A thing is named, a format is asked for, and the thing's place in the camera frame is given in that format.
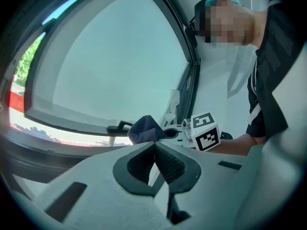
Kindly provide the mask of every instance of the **black slot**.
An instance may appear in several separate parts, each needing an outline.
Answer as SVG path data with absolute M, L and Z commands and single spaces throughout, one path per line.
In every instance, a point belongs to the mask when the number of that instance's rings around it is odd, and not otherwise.
M 227 162 L 227 161 L 220 161 L 218 163 L 218 165 L 230 168 L 230 169 L 234 169 L 234 170 L 240 170 L 242 165 L 238 164 L 238 163 L 232 163 L 232 162 Z
M 175 138 L 178 136 L 178 130 L 174 129 L 174 128 L 169 128 L 164 130 L 164 133 L 166 134 L 166 136 L 168 138 Z
M 86 187 L 86 184 L 79 182 L 71 184 L 69 188 L 67 188 L 47 210 L 45 210 L 46 214 L 59 222 L 63 222 L 67 214 L 85 191 Z
M 168 202 L 168 210 L 167 210 L 167 218 L 174 224 L 181 223 L 188 218 L 190 218 L 191 215 L 184 211 L 180 210 L 178 208 L 177 202 L 173 195 L 170 196 L 169 202 Z

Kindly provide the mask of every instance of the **window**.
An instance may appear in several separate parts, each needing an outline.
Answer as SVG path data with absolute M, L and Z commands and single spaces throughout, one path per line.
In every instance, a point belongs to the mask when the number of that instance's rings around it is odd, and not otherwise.
M 53 18 L 58 18 L 69 6 L 77 0 L 69 0 L 62 4 L 54 12 L 52 12 L 42 24 L 46 24 Z M 13 78 L 10 94 L 10 125 L 11 127 L 22 131 L 28 135 L 36 138 L 53 141 L 57 143 L 74 145 L 79 147 L 109 147 L 109 146 L 127 146 L 132 143 L 127 138 L 119 138 L 110 143 L 110 137 L 106 136 L 92 136 L 85 134 L 78 134 L 68 131 L 55 129 L 37 122 L 34 122 L 24 117 L 24 91 L 25 82 L 27 80 L 28 72 L 34 54 L 40 45 L 44 35 L 42 33 L 27 49 L 22 56 L 17 66 L 16 73 Z
M 26 117 L 95 134 L 143 115 L 159 121 L 188 62 L 156 3 L 83 0 L 64 14 L 35 56 Z

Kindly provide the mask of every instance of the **person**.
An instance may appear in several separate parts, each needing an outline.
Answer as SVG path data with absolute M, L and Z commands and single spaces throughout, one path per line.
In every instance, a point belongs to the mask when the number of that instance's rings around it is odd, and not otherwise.
M 272 92 L 295 62 L 304 40 L 281 0 L 270 0 L 265 11 L 250 10 L 238 0 L 201 0 L 194 9 L 194 33 L 206 43 L 258 48 L 248 79 L 250 116 L 246 133 L 222 140 L 209 150 L 247 156 L 251 147 L 288 128 Z

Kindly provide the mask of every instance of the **white stripe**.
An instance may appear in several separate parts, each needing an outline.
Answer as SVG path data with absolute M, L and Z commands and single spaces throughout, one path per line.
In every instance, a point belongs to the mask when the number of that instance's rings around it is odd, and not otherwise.
M 248 124 L 251 125 L 251 123 L 253 122 L 253 120 L 257 117 L 257 115 L 260 113 L 261 111 L 261 107 L 260 104 L 258 103 L 254 110 L 251 112 L 251 114 L 248 117 Z
M 256 63 L 255 63 L 255 86 L 254 86 L 254 90 L 255 90 L 256 96 L 257 96 L 257 90 L 256 90 L 256 82 L 257 82 L 257 79 L 256 79 L 256 73 L 257 73 L 257 60 L 258 60 L 258 58 L 256 58 Z
M 254 92 L 255 96 L 257 96 L 257 94 L 254 90 L 254 86 L 253 86 L 253 73 L 250 76 L 250 87 L 251 87 L 251 90 Z
M 275 4 L 277 4 L 277 3 L 281 3 L 282 2 L 282 0 L 272 0 L 272 1 L 270 1 L 269 3 L 268 3 L 268 7 L 270 7 L 270 6 L 272 6 L 272 5 L 275 5 Z

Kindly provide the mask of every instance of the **tree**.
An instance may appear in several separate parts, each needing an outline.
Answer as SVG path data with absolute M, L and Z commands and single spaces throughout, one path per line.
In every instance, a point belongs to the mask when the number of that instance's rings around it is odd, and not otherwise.
M 28 76 L 32 59 L 41 41 L 42 37 L 37 38 L 19 61 L 19 65 L 17 67 L 17 75 L 23 80 L 26 80 Z
M 24 127 L 22 127 L 22 126 L 20 126 L 18 124 L 14 124 L 14 126 L 17 129 L 19 129 L 20 131 L 22 131 L 22 132 L 24 132 L 24 133 L 26 133 L 28 135 L 35 136 L 35 137 L 37 137 L 36 135 L 39 135 L 38 138 L 40 138 L 40 139 L 61 143 L 61 141 L 59 139 L 51 137 L 50 135 L 47 134 L 46 131 L 39 130 L 36 127 L 30 127 L 30 129 L 28 129 L 28 128 L 24 128 Z

